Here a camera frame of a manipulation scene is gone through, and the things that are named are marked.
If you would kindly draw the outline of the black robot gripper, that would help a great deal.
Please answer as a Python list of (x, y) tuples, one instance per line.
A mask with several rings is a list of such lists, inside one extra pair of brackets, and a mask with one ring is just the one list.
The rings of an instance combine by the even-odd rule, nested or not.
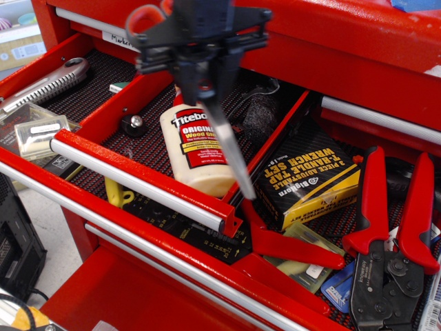
[(134, 47), (143, 74), (170, 70), (183, 101), (195, 106), (210, 95), (208, 69), (217, 99), (232, 89), (247, 51), (267, 45), (268, 8), (238, 7), (233, 1), (162, 1), (134, 10)]

